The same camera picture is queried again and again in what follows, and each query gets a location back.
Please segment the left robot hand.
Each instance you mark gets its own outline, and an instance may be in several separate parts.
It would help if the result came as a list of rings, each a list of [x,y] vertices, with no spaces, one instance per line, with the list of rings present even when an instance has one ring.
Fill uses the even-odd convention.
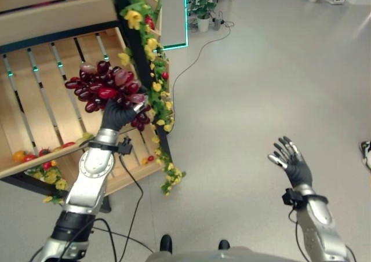
[[[144,97],[143,101],[137,103],[134,107],[128,108],[127,110],[122,109],[115,100],[109,99],[103,112],[100,128],[111,129],[118,132],[123,126],[134,120],[137,114],[144,110],[146,105],[146,96]]]

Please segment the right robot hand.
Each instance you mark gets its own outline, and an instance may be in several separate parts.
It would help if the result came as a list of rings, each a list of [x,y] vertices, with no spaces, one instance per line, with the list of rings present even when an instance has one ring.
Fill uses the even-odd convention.
[[[293,188],[300,185],[312,187],[312,173],[299,148],[287,136],[280,137],[274,143],[276,151],[267,158],[279,166],[287,175]]]

